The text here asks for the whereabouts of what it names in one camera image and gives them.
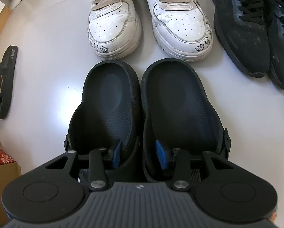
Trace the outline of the white sneaker patterned laces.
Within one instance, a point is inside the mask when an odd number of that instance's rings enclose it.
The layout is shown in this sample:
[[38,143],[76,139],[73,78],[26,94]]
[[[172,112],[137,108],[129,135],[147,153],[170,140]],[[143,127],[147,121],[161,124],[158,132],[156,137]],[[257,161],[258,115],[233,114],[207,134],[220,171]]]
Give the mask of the white sneaker patterned laces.
[[147,0],[156,42],[171,58],[203,60],[213,47],[213,30],[197,0]]

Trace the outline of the black mesh sneaker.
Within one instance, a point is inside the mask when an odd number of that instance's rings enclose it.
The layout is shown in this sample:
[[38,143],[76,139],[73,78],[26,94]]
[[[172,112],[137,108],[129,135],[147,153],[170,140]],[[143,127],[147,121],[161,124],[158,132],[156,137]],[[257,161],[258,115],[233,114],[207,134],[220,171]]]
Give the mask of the black mesh sneaker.
[[284,90],[284,0],[263,0],[270,45],[270,77]]
[[270,67],[270,46],[263,0],[212,0],[214,29],[234,65],[246,75],[262,78]]

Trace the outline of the white sneaker beige laces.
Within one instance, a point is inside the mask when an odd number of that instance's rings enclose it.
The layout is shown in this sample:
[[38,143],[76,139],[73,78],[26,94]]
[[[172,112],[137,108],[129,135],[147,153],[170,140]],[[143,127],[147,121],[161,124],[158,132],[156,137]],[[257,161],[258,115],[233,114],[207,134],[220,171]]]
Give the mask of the white sneaker beige laces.
[[142,25],[133,0],[92,0],[88,39],[100,59],[128,56],[139,46],[141,35]]

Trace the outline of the black Bear slide sandal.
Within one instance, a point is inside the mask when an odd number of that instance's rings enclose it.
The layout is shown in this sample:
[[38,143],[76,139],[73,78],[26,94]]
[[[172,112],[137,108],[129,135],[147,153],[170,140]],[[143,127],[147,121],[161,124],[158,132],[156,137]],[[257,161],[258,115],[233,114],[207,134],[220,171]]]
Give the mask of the black Bear slide sandal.
[[0,62],[0,120],[7,117],[11,105],[17,46],[9,46]]

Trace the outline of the black clog with strap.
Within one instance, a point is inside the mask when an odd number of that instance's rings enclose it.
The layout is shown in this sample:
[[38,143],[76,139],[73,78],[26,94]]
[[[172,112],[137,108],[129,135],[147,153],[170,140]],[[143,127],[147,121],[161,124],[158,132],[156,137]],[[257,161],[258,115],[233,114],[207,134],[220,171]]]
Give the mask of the black clog with strap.
[[[129,64],[107,60],[95,65],[86,76],[81,103],[70,120],[65,150],[88,155],[90,151],[110,151],[108,169],[118,169],[134,152],[141,115],[139,80]],[[112,146],[122,141],[118,168],[112,164]]]

